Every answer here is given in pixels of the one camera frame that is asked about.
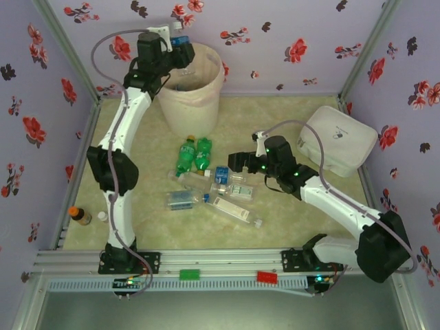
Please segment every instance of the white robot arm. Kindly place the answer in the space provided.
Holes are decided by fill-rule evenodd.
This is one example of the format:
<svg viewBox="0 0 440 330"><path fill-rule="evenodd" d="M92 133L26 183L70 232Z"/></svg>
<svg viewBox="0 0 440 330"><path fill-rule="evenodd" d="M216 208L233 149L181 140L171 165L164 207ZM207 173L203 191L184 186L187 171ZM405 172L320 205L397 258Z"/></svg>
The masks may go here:
<svg viewBox="0 0 440 330"><path fill-rule="evenodd" d="M106 264L110 263L110 269L116 274L131 272L138 264L131 223L131 193L139 177L138 168L129 157L134 135L142 116L162 88L163 77L169 77L172 69L187 67L194 56L188 37L170 38L167 25L151 27L139 34L137 58L124 77L126 90L115 118L99 145L87 150L93 176L107 201L110 231L105 247Z"/></svg>
<svg viewBox="0 0 440 330"><path fill-rule="evenodd" d="M245 166L249 173L275 178L284 193L319 208L353 235L352 239L316 235L303 246L307 264L359 266L369 278L382 283L408 260L410 255L404 247L409 246L408 237L398 214L393 211L382 214L323 182L318 172L296 163L289 143L282 136L269 137L257 132L252 139L257 142L256 152L229 155L228 166L234 172L241 172ZM380 220L388 230L374 219Z"/></svg>

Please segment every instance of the wall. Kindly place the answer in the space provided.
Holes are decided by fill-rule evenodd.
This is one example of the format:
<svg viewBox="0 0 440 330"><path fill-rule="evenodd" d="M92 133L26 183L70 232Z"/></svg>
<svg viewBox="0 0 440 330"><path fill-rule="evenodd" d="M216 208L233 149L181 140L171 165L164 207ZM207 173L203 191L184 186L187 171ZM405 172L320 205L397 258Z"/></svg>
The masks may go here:
<svg viewBox="0 0 440 330"><path fill-rule="evenodd" d="M47 0L98 91L117 95L91 67L90 51L118 30L180 20L193 42L217 50L228 93L338 93L362 51L384 0ZM99 66L122 80L138 34L97 51Z"/></svg>
<svg viewBox="0 0 440 330"><path fill-rule="evenodd" d="M427 329L440 323L439 14L436 0L402 1L347 98L351 115L380 132L366 165L418 254L411 280Z"/></svg>
<svg viewBox="0 0 440 330"><path fill-rule="evenodd" d="M0 328L10 329L93 102L31 1L3 0L0 30Z"/></svg>

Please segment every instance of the blue bottle label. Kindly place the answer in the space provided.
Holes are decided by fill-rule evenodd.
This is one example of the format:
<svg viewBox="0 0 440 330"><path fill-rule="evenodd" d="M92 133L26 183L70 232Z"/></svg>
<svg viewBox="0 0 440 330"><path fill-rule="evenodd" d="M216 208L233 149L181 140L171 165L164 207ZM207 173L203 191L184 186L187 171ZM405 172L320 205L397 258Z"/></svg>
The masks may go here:
<svg viewBox="0 0 440 330"><path fill-rule="evenodd" d="M218 166L215 169L214 181L216 184L227 184L229 176L229 168L225 166Z"/></svg>
<svg viewBox="0 0 440 330"><path fill-rule="evenodd" d="M190 191L174 191L170 194L169 206L172 211L193 208L193 194Z"/></svg>
<svg viewBox="0 0 440 330"><path fill-rule="evenodd" d="M190 39L188 36L175 36L174 38L171 38L171 45L174 46L180 46L184 43L190 43Z"/></svg>

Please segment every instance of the gray cable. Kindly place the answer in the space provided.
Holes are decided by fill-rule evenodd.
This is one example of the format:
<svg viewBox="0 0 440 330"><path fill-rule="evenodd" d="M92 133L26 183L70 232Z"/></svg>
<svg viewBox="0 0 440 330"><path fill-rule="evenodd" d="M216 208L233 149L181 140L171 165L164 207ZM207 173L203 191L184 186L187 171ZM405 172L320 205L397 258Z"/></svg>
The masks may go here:
<svg viewBox="0 0 440 330"><path fill-rule="evenodd" d="M110 39L113 36L117 36L120 34L128 34L128 33L136 33L136 32L147 32L148 30L146 29L134 29L134 30L124 30L124 31L119 31L119 32L115 32L112 34L109 34L108 36L105 36L104 38L102 38L101 40L99 40L93 47L93 49L91 50L90 53L90 59L91 59L91 64L93 66L93 68L96 70L96 72L98 72L103 78L106 78L108 80L110 80L111 82L115 83L117 86L119 86L122 90L122 92L124 93L124 108L122 109L122 112L118 118L118 120L116 121L116 124L111 132L110 135L110 139L109 139L109 148L107 151L107 157L109 159L109 166L110 166L110 171L111 171L111 176L113 178L113 182L115 184L115 192L113 195L109 195L109 201L110 201L110 212L109 212L109 219L110 219L110 223L111 223L111 227L113 227L113 230L115 232L115 237L118 240L118 242L122 245L122 247L124 247L124 249L126 249L131 255L133 255L134 257L138 258L147 268L148 270L148 275L150 277L150 281L147 282L147 278L148 276L145 276L145 281L144 281L144 287L141 288L139 291L135 292L134 294L131 294L131 297L137 296L139 294L141 294L142 292L144 292L145 290L147 290L150 286L151 283L153 282L153 270L151 269L150 264L148 263L148 261L145 260L145 258L143 258L142 256L140 256L138 253L134 252L127 244L124 243L124 241L121 239L121 236L118 234L118 230L116 229L116 225L115 225L115 219L114 219L114 208L115 208L115 202L118 199L118 195L119 195L119 183L118 183L118 176L116 175L116 169L115 169L115 164L113 163L113 158L112 158L112 149L113 149L113 141L115 139L116 136L116 131L118 130L122 119L125 116L125 113L127 112L127 107L129 105L129 94L127 93L126 89L124 88L124 85L122 83L119 82L119 80L112 78L108 75L106 75L105 73L103 73L101 70L99 70L98 66L96 65L95 62L95 52L98 49L98 47L106 40Z"/></svg>
<svg viewBox="0 0 440 330"><path fill-rule="evenodd" d="M280 126L283 126L284 124L289 124L289 123L295 123L295 124L300 124L304 127L307 127L315 136L315 138L318 141L319 144L319 149L321 152L321 162L319 165L319 178L322 182L322 185L327 189L327 191L329 191L333 196L335 196L336 198L340 199L341 201L343 201L344 203L350 205L352 208L354 208L355 210L357 210L358 212L364 213L364 210L361 209L359 206L357 206L356 204L352 203L351 201L349 201L347 198L339 195L336 191L332 190L331 187L329 186L329 184L325 181L324 179L324 147L322 146L322 141L319 138L318 133L316 133L316 131L314 130L313 127L311 127L310 125L308 125L306 122L303 122L301 120L286 120L284 122L279 122L278 124L276 124L275 126L273 126L272 128L266 130L263 132L263 135L267 135L270 132L272 132L274 129L277 129ZM399 242L399 244L401 246L404 247L404 249L407 251L407 253L409 253L411 259L412 259L412 268L410 269L404 269L404 270L396 270L396 273L399 274L410 274L413 273L417 270L417 266L418 266L418 262L417 262L417 257L415 255L415 253L411 250L411 248L408 246L408 244L406 244L406 242L401 239L399 237L399 235L397 235L395 232L393 232L385 223L383 223L382 221L380 221L380 219L376 218L375 216L367 213L366 216L373 220L374 222L376 222L379 226L381 226L383 229L385 229L396 241Z"/></svg>

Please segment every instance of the blue sticker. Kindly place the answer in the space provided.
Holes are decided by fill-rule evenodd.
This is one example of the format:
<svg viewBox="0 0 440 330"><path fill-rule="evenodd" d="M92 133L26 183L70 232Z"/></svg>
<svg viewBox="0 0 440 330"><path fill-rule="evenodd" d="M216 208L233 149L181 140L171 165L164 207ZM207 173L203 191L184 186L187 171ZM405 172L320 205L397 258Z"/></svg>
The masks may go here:
<svg viewBox="0 0 440 330"><path fill-rule="evenodd" d="M229 175L229 168L225 166L218 166L215 169L214 181L216 184L227 184Z"/></svg>

